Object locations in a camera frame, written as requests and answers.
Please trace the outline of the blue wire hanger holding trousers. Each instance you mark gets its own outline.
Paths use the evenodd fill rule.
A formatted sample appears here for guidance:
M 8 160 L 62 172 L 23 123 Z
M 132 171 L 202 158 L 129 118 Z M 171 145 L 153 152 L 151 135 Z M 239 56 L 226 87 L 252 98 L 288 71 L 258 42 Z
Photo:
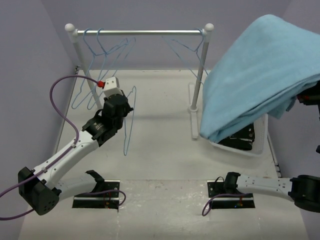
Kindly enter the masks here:
M 125 157 L 128 155 L 135 119 L 135 109 L 137 100 L 137 88 L 135 85 L 132 87 L 127 97 L 129 99 L 130 106 L 133 108 L 133 110 L 129 113 L 129 120 L 127 120 L 126 118 L 124 119 L 123 155 Z

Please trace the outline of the light blue trousers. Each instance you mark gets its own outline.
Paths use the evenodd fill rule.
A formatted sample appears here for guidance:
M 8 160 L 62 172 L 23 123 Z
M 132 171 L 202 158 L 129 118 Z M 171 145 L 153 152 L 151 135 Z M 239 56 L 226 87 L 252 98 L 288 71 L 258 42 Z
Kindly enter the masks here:
M 199 133 L 218 143 L 265 114 L 280 118 L 319 80 L 319 34 L 263 15 L 206 77 Z

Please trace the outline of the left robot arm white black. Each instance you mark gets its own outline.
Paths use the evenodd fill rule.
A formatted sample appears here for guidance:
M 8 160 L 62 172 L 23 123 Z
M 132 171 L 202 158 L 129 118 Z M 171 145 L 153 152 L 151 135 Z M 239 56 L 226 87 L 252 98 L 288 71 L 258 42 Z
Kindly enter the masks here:
M 101 147 L 123 126 L 124 118 L 133 111 L 124 92 L 106 90 L 104 105 L 78 132 L 77 137 L 42 164 L 18 172 L 20 196 L 40 216 L 49 213 L 60 201 L 83 195 L 109 195 L 105 179 L 94 170 L 78 178 L 62 180 L 85 156 Z

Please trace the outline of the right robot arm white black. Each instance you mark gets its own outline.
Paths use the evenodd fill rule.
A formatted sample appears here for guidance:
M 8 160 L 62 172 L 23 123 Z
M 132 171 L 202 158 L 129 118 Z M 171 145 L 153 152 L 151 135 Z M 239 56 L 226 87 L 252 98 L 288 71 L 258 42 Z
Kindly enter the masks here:
M 230 197 L 268 195 L 291 201 L 305 211 L 320 212 L 320 178 L 317 176 L 303 174 L 292 178 L 263 178 L 228 172 L 222 189 Z

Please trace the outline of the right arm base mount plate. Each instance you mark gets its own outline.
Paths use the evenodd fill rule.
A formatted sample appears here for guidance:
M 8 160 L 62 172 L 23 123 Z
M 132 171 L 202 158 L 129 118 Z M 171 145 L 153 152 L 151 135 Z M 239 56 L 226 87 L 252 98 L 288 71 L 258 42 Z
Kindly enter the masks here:
M 218 196 L 213 199 L 209 206 L 211 209 L 254 209 L 255 202 L 253 194 L 250 193 L 244 197 L 236 197 L 240 195 L 238 190 L 227 191 L 224 189 L 223 179 L 215 181 L 207 181 L 208 198 L 211 199 L 217 195 L 230 194 L 231 196 Z

